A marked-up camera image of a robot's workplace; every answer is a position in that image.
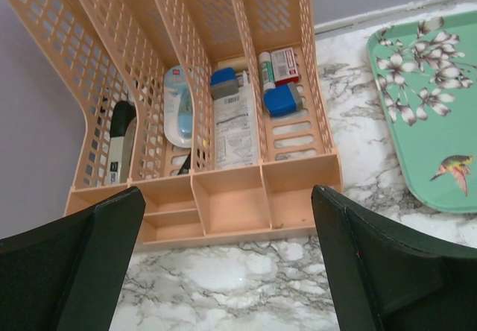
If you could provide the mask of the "peach plastic file organizer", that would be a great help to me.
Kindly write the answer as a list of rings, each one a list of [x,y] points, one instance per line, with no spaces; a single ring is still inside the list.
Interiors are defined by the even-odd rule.
[[[316,232],[311,193],[342,189],[338,150],[318,79],[312,0],[7,0],[75,97],[86,132],[64,213],[128,187],[146,208],[144,250],[282,239]],[[280,148],[262,103],[258,56],[293,48],[305,115],[303,146]],[[215,168],[214,69],[247,70],[255,95],[257,164]],[[164,77],[180,65],[193,103],[191,148],[164,132]],[[106,185],[113,109],[136,109],[129,176]],[[188,174],[178,171],[192,153]]]

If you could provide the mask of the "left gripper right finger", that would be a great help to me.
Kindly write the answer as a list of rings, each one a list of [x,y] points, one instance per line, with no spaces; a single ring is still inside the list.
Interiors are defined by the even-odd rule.
[[[386,218],[328,186],[312,209],[341,330],[475,330],[476,249]]]

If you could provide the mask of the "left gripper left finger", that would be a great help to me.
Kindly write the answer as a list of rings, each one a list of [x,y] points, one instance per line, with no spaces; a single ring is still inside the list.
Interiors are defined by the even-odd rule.
[[[145,212],[130,187],[1,240],[2,330],[108,330]]]

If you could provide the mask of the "green floral tray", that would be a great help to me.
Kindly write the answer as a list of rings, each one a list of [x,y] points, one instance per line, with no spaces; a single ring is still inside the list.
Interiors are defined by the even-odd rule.
[[[476,212],[476,12],[382,28],[367,54],[411,194]]]

